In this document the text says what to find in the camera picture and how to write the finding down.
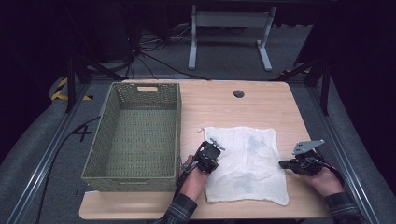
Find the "dark background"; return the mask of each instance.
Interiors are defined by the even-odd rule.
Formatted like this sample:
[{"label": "dark background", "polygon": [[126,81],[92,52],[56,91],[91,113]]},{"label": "dark background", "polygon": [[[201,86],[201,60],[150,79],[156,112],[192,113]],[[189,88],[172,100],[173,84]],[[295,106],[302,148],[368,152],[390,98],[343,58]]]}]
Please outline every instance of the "dark background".
[{"label": "dark background", "polygon": [[[51,104],[49,90],[73,52],[102,63],[130,51],[127,34],[149,28],[162,38],[190,20],[190,6],[3,0],[0,3],[0,161]],[[320,14],[332,16],[322,20]],[[392,7],[359,1],[348,7],[283,6],[274,25],[316,24],[301,62],[327,57],[332,78],[361,141],[395,191],[395,24]],[[134,21],[126,26],[126,21]]]}]

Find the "round hole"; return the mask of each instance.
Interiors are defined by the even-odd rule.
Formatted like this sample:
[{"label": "round hole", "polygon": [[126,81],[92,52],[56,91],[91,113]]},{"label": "round hole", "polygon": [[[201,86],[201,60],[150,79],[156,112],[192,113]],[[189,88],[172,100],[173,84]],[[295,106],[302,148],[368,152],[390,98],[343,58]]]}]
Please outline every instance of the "round hole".
[{"label": "round hole", "polygon": [[236,98],[242,98],[242,97],[245,96],[245,93],[244,93],[243,91],[237,90],[237,91],[234,91],[234,92],[233,92],[233,95],[234,95]]}]

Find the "wicker basket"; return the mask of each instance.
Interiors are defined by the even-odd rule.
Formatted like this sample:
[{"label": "wicker basket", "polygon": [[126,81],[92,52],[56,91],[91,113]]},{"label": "wicker basket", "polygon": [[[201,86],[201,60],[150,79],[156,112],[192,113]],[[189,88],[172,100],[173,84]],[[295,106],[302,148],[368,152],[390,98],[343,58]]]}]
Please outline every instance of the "wicker basket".
[{"label": "wicker basket", "polygon": [[82,179],[100,191],[173,191],[179,168],[177,83],[113,83]]}]

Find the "hand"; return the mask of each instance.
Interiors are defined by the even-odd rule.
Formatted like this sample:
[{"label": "hand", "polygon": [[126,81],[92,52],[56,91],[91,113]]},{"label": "hand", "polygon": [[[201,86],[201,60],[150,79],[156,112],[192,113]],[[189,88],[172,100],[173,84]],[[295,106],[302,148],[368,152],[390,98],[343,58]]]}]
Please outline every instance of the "hand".
[{"label": "hand", "polygon": [[[185,164],[189,164],[191,161],[192,155],[189,156]],[[193,169],[187,176],[186,181],[184,181],[180,193],[196,201],[201,193],[204,191],[209,176],[209,173],[202,172],[198,168]]]},{"label": "hand", "polygon": [[299,175],[301,179],[305,180],[309,185],[314,187],[323,197],[344,192],[340,181],[335,174],[328,168],[323,167],[319,173],[314,176]]}]

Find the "white towel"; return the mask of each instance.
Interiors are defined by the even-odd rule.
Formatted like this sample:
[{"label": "white towel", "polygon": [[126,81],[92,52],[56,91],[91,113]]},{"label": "white towel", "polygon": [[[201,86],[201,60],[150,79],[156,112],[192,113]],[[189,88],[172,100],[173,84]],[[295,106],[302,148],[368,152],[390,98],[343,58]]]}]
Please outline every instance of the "white towel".
[{"label": "white towel", "polygon": [[278,162],[274,129],[249,127],[205,128],[205,140],[217,141],[225,148],[219,167],[206,184],[209,202],[266,200],[289,203],[285,171]]}]

